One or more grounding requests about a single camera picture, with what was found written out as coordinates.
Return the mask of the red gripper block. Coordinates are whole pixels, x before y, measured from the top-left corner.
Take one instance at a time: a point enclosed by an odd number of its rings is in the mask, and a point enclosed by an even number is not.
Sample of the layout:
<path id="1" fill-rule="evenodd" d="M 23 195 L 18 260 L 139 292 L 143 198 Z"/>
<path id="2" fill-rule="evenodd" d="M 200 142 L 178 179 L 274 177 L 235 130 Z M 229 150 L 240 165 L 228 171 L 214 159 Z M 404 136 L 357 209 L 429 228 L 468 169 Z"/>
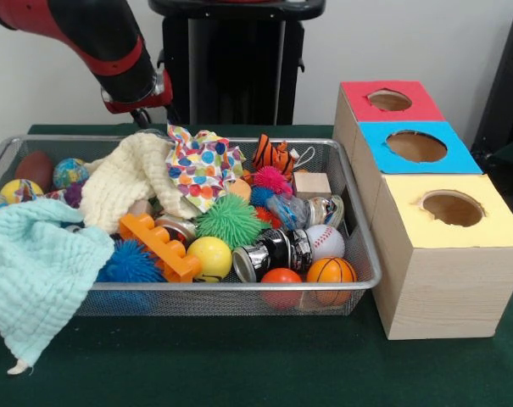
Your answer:
<path id="1" fill-rule="evenodd" d="M 177 112 L 176 106 L 172 103 L 173 88 L 167 70 L 156 72 L 152 91 L 145 98 L 136 102 L 123 103 L 115 101 L 104 89 L 101 89 L 101 96 L 106 109 L 111 114 L 131 112 L 131 117 L 139 128 L 149 128 L 147 108 L 165 107 L 167 122 L 170 125 L 181 124 L 181 116 Z"/>

